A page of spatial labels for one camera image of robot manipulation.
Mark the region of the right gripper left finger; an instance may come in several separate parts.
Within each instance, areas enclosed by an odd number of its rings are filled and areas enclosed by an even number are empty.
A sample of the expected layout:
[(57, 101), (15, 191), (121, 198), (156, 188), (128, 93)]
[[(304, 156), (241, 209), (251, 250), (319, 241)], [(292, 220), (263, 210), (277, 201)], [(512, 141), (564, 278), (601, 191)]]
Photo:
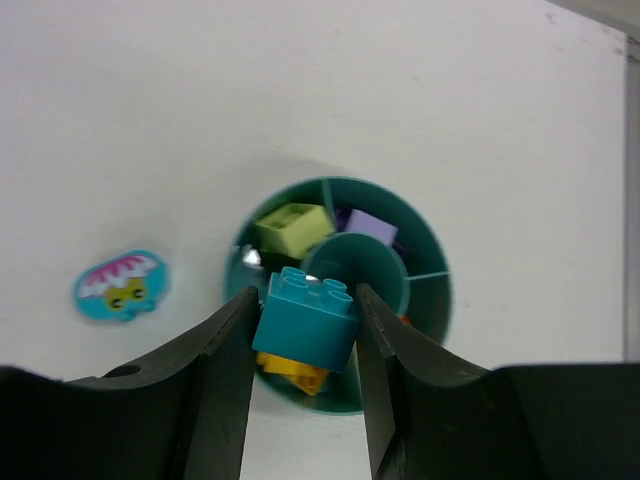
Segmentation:
[(236, 479), (259, 318), (247, 288), (180, 336), (101, 377), (1, 370), (5, 479)]

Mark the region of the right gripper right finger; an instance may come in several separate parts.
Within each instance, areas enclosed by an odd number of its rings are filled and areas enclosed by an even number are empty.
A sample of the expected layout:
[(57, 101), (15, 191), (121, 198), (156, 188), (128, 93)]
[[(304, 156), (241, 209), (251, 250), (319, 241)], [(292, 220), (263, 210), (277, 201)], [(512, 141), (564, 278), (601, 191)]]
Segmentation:
[(635, 363), (488, 370), (356, 293), (357, 356), (376, 479), (635, 479)]

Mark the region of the yellow curved striped lego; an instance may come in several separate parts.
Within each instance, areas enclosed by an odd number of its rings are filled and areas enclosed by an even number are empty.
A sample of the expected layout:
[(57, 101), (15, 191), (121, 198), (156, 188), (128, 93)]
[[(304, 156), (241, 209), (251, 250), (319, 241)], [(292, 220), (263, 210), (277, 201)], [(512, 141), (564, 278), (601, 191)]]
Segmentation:
[(267, 379), (286, 382), (307, 396), (316, 396), (330, 374), (327, 369), (266, 352), (257, 353), (257, 365)]

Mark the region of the teal flower frog lego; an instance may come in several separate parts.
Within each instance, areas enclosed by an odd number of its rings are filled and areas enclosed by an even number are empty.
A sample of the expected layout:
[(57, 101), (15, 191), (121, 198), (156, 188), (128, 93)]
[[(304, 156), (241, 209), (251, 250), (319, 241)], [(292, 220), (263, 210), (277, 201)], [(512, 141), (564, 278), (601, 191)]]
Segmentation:
[(91, 320), (129, 322), (156, 310), (169, 287), (168, 264), (153, 252), (132, 250), (83, 272), (72, 299)]

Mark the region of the teal square lego block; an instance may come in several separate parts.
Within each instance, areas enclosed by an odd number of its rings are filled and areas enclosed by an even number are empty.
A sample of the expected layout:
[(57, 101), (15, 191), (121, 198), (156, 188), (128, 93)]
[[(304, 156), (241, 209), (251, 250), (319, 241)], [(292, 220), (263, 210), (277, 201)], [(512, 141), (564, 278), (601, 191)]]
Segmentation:
[(285, 267), (271, 274), (252, 347), (342, 372), (359, 330), (353, 302), (344, 283), (312, 282), (304, 271)]

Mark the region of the lime green square lego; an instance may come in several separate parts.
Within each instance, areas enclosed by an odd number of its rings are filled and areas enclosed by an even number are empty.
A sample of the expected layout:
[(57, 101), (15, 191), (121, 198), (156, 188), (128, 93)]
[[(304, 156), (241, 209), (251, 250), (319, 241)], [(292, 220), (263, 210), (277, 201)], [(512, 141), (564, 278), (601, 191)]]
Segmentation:
[(263, 250), (302, 260), (335, 233), (324, 206), (288, 203), (256, 220)]

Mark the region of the light purple square lego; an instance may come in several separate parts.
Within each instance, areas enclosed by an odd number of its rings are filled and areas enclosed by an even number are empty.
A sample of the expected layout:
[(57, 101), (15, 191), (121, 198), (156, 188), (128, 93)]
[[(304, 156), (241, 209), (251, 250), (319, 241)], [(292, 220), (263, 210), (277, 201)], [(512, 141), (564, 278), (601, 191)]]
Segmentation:
[(353, 209), (345, 225), (345, 232), (368, 235), (382, 244), (391, 247), (398, 228), (369, 213)]

